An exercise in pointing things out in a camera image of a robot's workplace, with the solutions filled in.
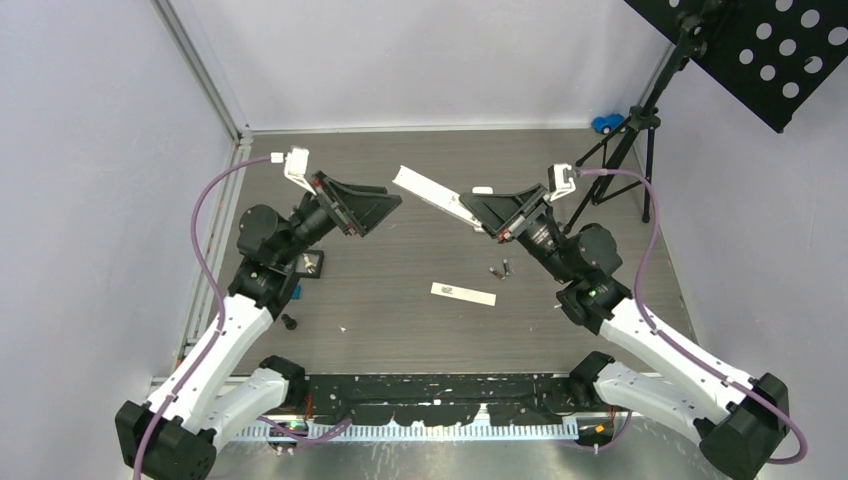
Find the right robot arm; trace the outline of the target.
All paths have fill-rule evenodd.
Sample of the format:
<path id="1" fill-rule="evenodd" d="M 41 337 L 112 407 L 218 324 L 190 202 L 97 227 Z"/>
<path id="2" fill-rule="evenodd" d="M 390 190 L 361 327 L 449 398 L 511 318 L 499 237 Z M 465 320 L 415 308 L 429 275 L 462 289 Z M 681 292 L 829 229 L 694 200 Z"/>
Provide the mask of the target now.
<path id="1" fill-rule="evenodd" d="M 611 232 L 589 223 L 564 234 L 542 185 L 515 194 L 462 193 L 458 201 L 491 238 L 520 243 L 564 284 L 556 297 L 572 323 L 662 376 L 648 378 L 594 352 L 571 372 L 577 406 L 636 411 L 690 439 L 727 477 L 757 476 L 788 434 L 781 418 L 789 411 L 784 382 L 731 366 L 639 305 L 634 291 L 613 276 L 622 259 Z"/>

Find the white rectangular box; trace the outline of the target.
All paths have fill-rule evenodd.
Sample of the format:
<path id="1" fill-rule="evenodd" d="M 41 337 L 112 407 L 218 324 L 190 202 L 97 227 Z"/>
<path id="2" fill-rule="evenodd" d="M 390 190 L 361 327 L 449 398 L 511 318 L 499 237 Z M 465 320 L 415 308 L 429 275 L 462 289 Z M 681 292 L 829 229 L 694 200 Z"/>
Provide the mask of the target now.
<path id="1" fill-rule="evenodd" d="M 475 232 L 483 233 L 482 223 L 460 202 L 460 194 L 401 165 L 392 182 L 425 203 L 460 220 Z"/>

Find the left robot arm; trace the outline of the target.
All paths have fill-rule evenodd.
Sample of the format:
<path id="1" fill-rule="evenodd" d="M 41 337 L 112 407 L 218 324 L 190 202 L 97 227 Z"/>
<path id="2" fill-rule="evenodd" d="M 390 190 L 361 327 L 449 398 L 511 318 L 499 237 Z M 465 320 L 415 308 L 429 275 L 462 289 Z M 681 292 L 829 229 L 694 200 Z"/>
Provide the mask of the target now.
<path id="1" fill-rule="evenodd" d="M 298 412 L 308 394 L 300 365 L 277 355 L 233 390 L 222 387 L 242 357 L 282 319 L 302 275 L 298 263 L 333 230 L 364 237 L 402 203 L 384 187 L 339 182 L 321 171 L 289 217 L 257 204 L 238 222 L 242 262 L 225 291 L 213 289 L 216 319 L 177 369 L 143 403 L 125 402 L 115 423 L 135 478 L 205 479 L 217 454 L 260 416 Z"/>

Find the long white battery cover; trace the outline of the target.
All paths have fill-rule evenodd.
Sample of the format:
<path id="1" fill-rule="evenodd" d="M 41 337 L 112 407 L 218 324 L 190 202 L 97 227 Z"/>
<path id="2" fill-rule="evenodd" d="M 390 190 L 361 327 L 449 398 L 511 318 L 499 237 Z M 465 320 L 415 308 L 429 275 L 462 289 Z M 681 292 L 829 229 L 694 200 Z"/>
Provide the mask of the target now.
<path id="1" fill-rule="evenodd" d="M 494 307 L 496 305 L 497 296 L 494 293 L 488 293 L 464 287 L 433 282 L 431 284 L 430 293 L 435 296 L 451 298 L 468 303 Z"/>

